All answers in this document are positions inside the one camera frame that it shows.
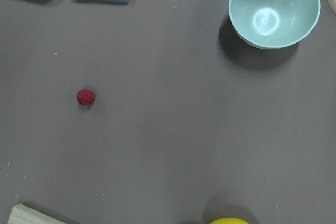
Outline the wooden cutting board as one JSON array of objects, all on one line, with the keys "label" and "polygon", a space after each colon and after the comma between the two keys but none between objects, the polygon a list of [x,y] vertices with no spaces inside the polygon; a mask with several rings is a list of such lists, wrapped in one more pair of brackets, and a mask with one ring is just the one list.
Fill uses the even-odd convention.
[{"label": "wooden cutting board", "polygon": [[29,208],[23,204],[15,205],[10,213],[8,224],[65,224],[55,218]]}]

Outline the yellow lemon upper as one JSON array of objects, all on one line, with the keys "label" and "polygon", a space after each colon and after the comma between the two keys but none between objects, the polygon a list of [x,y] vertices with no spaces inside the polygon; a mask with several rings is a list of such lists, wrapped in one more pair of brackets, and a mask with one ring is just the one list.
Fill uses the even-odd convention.
[{"label": "yellow lemon upper", "polygon": [[248,224],[248,223],[239,218],[226,217],[226,218],[216,219],[212,221],[210,224]]}]

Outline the red strawberry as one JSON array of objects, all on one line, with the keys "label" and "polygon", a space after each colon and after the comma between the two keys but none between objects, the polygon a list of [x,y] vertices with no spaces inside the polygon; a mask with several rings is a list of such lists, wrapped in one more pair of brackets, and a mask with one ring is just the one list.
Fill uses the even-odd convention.
[{"label": "red strawberry", "polygon": [[95,101],[95,93],[90,89],[81,89],[76,94],[77,102],[82,106],[90,106]]}]

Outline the mint green bowl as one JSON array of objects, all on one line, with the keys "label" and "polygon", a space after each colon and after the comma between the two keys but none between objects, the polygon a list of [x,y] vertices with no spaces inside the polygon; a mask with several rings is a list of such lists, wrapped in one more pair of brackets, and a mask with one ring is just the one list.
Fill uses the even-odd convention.
[{"label": "mint green bowl", "polygon": [[237,35],[259,49],[281,49],[306,38],[321,12],[320,0],[229,0]]}]

